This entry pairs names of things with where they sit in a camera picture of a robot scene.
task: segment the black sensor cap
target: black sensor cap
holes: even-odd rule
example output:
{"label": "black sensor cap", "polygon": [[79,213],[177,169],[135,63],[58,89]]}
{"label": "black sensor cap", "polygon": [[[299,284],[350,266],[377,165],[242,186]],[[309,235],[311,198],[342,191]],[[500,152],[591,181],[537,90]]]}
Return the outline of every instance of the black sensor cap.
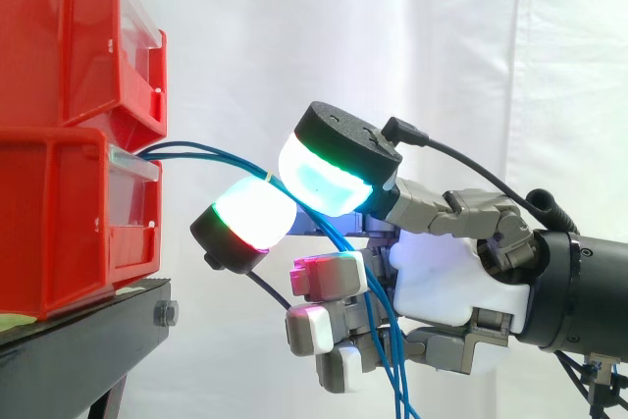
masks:
{"label": "black sensor cap", "polygon": [[237,274],[248,274],[269,252],[268,249],[256,249],[240,239],[220,219],[214,205],[207,208],[189,230],[207,252],[205,261],[215,270],[225,268]]}
{"label": "black sensor cap", "polygon": [[340,108],[312,102],[294,134],[321,159],[367,184],[382,186],[399,167],[402,157],[392,145],[378,143],[376,130]]}

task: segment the cable connector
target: cable connector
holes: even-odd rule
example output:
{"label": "cable connector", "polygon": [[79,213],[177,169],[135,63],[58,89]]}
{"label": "cable connector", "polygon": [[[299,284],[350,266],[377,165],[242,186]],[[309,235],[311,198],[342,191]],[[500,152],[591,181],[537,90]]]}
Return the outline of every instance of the cable connector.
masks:
{"label": "cable connector", "polygon": [[382,136],[395,146],[400,142],[405,142],[406,144],[424,147],[430,142],[430,137],[426,132],[419,131],[413,125],[396,117],[389,118],[382,128]]}

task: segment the robotic hand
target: robotic hand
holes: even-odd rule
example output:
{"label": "robotic hand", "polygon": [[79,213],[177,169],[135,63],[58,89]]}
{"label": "robotic hand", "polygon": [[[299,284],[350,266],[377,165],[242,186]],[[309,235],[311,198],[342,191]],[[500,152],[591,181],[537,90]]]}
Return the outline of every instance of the robotic hand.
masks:
{"label": "robotic hand", "polygon": [[[371,237],[367,249],[294,262],[292,291],[308,303],[288,310],[291,351],[316,356],[320,384],[332,393],[355,391],[365,373],[381,366],[364,297],[358,296],[368,290],[368,267],[396,315],[430,325],[404,336],[407,360],[482,373],[507,354],[509,336],[556,352],[562,362],[562,350],[584,354],[586,365],[579,372],[590,386],[592,416],[603,417],[603,408],[616,404],[619,388],[627,386],[611,368],[628,358],[628,244],[579,236],[544,190],[534,190],[526,200],[505,184],[510,192],[465,189],[440,195],[395,173],[388,179],[377,176],[374,168],[385,168],[386,157],[398,160],[394,147],[400,141],[430,145],[429,137],[396,119],[381,131],[354,120],[314,103],[297,127],[299,138],[323,156],[330,141],[337,152],[343,138],[352,141],[344,143],[349,149],[334,163],[367,182],[379,180],[357,213],[332,219],[346,236]],[[367,131],[372,149],[353,130]],[[497,180],[465,156],[449,148],[444,152]],[[382,159],[378,166],[364,164],[374,156]],[[308,195],[297,196],[306,201]],[[549,231],[532,231],[519,206]],[[317,231],[299,213],[290,234]],[[389,320],[377,299],[370,299],[390,361]]]}
{"label": "robotic hand", "polygon": [[[441,197],[417,183],[397,179],[396,185],[403,191],[387,222],[424,234],[403,232],[392,246],[371,239],[369,248],[357,252],[297,260],[290,272],[293,293],[314,302],[288,311],[290,348],[296,355],[317,355],[319,380],[332,393],[352,391],[360,376],[378,365],[364,301],[357,296],[367,289],[364,265],[388,289],[399,316],[434,325],[405,337],[408,360],[483,373],[508,352],[508,336],[523,331],[530,286],[501,282],[489,273],[534,263],[536,244],[516,205],[482,190]],[[345,225],[345,231],[382,236],[382,228],[374,234],[364,229],[373,226],[368,222],[361,231],[359,226],[347,231]],[[304,228],[297,221],[291,233],[303,234]],[[389,245],[379,245],[382,241]],[[381,325],[386,311],[378,306]],[[380,338],[389,343],[386,328]]]}

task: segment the black cable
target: black cable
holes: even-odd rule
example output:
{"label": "black cable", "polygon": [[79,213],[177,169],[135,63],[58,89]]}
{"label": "black cable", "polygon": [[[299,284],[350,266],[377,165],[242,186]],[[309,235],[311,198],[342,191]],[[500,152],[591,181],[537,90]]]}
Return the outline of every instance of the black cable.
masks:
{"label": "black cable", "polygon": [[281,304],[286,310],[291,309],[291,305],[290,303],[288,303],[288,301],[279,294],[278,291],[276,291],[274,288],[272,288],[270,285],[268,285],[259,275],[257,275],[255,272],[249,272],[248,274],[246,274],[246,277],[248,277],[249,279],[251,279],[253,282],[255,282],[257,285],[259,285],[262,289],[264,289],[264,291],[266,291],[268,294],[270,294],[271,296],[273,296],[277,302],[279,304]]}
{"label": "black cable", "polygon": [[554,352],[554,355],[558,357],[558,360],[560,360],[561,362],[567,363],[571,368],[573,368],[580,375],[589,374],[589,372],[587,372],[587,369],[583,365],[580,365],[573,358],[565,354],[565,352],[563,352],[562,350],[557,350],[556,352]]}
{"label": "black cable", "polygon": [[[569,376],[569,380],[571,380],[571,383],[574,384],[574,386],[578,389],[582,397],[585,398],[585,400],[588,403],[589,392],[587,392],[587,389],[585,388],[585,386],[582,383],[580,383],[578,376],[571,369],[571,366],[569,366],[569,364],[565,362],[564,360],[561,360],[560,357],[558,357],[558,361],[560,362],[560,365],[562,366],[562,368],[565,370],[565,373]],[[601,417],[601,419],[609,419],[608,415],[605,412],[602,412],[602,414],[600,414],[599,417]]]}
{"label": "black cable", "polygon": [[446,144],[429,138],[427,140],[422,139],[421,144],[418,145],[431,147],[432,149],[442,152],[443,154],[446,154],[447,156],[474,170],[501,190],[504,195],[512,199],[522,208],[526,209],[528,213],[530,213],[539,223],[549,230],[578,234],[578,228],[574,224],[573,220],[562,208],[560,208],[560,206],[553,199],[551,193],[547,190],[537,188],[532,190],[525,198],[523,198],[488,169]]}
{"label": "black cable", "polygon": [[426,143],[427,147],[431,147],[432,149],[436,149],[437,151],[446,154],[447,156],[455,159],[456,161],[464,164],[465,166],[473,169],[475,172],[484,177],[487,181],[496,186],[499,190],[503,192],[508,198],[512,198],[515,203],[517,203],[522,208],[528,210],[531,215],[535,215],[538,209],[536,206],[533,206],[530,202],[526,201],[525,198],[522,198],[516,191],[510,188],[504,181],[498,178],[495,174],[491,173],[488,169],[484,168],[477,162],[475,162],[470,157],[465,156],[461,152],[456,151],[452,147],[447,146],[438,141],[434,141],[430,138],[430,140]]}

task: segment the green light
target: green light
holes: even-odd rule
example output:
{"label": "green light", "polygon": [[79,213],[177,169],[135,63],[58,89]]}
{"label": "green light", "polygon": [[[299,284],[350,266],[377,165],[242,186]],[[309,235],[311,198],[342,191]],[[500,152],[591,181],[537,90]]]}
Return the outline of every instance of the green light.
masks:
{"label": "green light", "polygon": [[293,134],[279,156],[282,181],[294,196],[328,216],[340,216],[360,206],[373,187],[321,159]]}
{"label": "green light", "polygon": [[268,249],[279,242],[296,218],[296,204],[256,177],[234,184],[213,206],[220,219],[256,249]]}

